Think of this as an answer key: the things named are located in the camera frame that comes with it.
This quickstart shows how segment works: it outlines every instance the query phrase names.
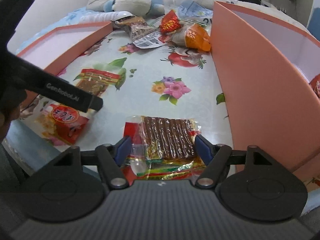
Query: plush toy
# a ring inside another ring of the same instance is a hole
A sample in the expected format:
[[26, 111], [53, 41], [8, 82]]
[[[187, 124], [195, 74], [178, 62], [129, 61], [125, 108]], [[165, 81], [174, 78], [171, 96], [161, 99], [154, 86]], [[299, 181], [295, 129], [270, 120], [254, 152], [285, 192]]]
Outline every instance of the plush toy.
[[165, 0], [109, 0], [103, 9], [105, 12], [128, 11], [136, 16], [158, 17], [164, 15]]

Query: striped gray surface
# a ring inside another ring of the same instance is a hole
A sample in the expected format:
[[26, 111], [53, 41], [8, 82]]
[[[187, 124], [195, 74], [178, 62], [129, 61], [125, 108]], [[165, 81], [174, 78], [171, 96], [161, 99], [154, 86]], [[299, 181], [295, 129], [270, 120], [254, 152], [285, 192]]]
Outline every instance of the striped gray surface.
[[297, 220], [257, 224], [225, 210], [216, 195], [188, 180], [135, 181], [112, 191], [85, 218], [65, 224], [27, 220], [11, 233], [16, 240], [304, 240], [313, 234]]

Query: brown candy bar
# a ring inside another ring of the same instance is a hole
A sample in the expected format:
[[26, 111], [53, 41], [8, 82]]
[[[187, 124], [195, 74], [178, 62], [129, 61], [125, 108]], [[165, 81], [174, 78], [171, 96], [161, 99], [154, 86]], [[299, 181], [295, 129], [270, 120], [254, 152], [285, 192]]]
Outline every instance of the brown candy bar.
[[186, 160], [196, 156], [187, 120], [145, 117], [149, 159]]

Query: pink flower print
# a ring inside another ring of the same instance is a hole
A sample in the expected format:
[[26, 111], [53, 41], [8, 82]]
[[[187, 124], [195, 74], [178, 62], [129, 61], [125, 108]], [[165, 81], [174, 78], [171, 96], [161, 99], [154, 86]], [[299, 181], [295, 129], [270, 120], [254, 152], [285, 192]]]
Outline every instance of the pink flower print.
[[164, 89], [163, 93], [169, 94], [176, 99], [182, 97], [182, 95], [189, 93], [191, 91], [182, 81], [178, 82], [165, 82], [164, 83], [166, 89]]
[[64, 69], [62, 69], [62, 70], [59, 72], [59, 74], [57, 75], [57, 77], [65, 74], [66, 72], [67, 72], [67, 68], [65, 67]]
[[122, 53], [132, 54], [140, 49], [133, 43], [128, 43], [127, 45], [121, 46], [118, 50], [122, 51]]

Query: floral tablecloth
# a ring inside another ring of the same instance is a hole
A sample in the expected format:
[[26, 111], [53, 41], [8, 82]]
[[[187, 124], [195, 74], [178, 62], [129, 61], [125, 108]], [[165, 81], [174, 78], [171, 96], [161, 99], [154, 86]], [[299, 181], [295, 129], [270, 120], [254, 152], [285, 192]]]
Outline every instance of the floral tablecloth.
[[[59, 76], [74, 83], [86, 68], [119, 72], [123, 78], [102, 93], [103, 108], [92, 116], [75, 143], [81, 150], [116, 143], [123, 136], [126, 119], [135, 115], [194, 118], [210, 142], [232, 146], [228, 113], [209, 53], [173, 45], [139, 49], [125, 32], [113, 31]], [[63, 151], [69, 145], [44, 136], [44, 128], [35, 122], [48, 104], [47, 98], [37, 98], [22, 119], [33, 132]]]

